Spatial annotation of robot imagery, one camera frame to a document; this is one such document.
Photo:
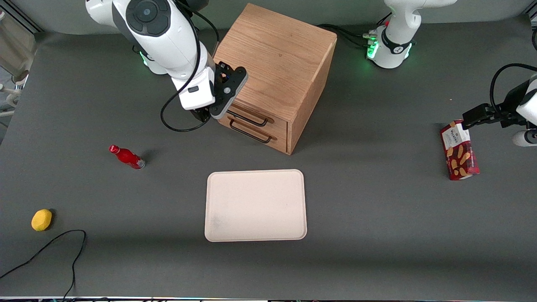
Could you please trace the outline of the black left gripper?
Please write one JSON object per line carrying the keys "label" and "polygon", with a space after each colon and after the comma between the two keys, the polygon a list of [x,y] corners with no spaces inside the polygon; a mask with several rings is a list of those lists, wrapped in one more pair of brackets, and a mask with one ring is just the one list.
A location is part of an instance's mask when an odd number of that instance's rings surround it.
{"label": "black left gripper", "polygon": [[529,87],[529,80],[512,88],[501,103],[503,117],[497,113],[493,105],[480,104],[477,107],[466,111],[462,117],[462,127],[464,130],[483,124],[492,124],[500,122],[502,128],[508,128],[512,125],[520,125],[528,128],[529,122],[520,115],[516,109],[521,104]]}

